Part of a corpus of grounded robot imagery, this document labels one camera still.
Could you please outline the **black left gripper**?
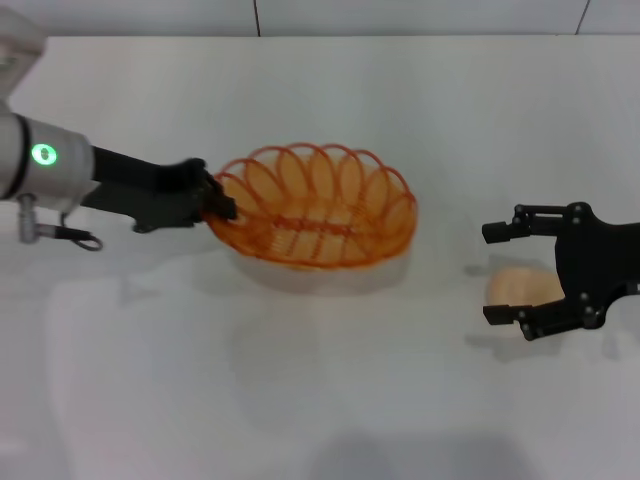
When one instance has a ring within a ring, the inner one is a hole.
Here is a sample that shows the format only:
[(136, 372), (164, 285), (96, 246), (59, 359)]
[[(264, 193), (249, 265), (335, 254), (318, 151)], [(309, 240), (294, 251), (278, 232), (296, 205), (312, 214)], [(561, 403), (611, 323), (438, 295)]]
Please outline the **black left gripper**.
[(237, 219), (235, 201), (225, 196), (202, 159), (157, 165), (98, 147), (93, 154), (97, 187), (81, 205), (131, 218), (136, 233), (192, 228), (201, 216)]

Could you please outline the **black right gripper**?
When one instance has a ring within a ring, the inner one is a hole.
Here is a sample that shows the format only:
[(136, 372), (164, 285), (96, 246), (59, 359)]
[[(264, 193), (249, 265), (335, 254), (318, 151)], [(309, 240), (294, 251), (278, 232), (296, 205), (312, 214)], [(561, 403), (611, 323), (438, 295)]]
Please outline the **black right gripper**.
[(538, 306), (484, 306), (492, 326), (517, 323), (527, 341), (604, 325), (609, 307), (639, 293), (639, 225), (600, 220), (584, 202), (567, 206), (518, 204), (510, 223), (482, 226), (487, 244), (556, 238), (556, 272), (565, 297)]

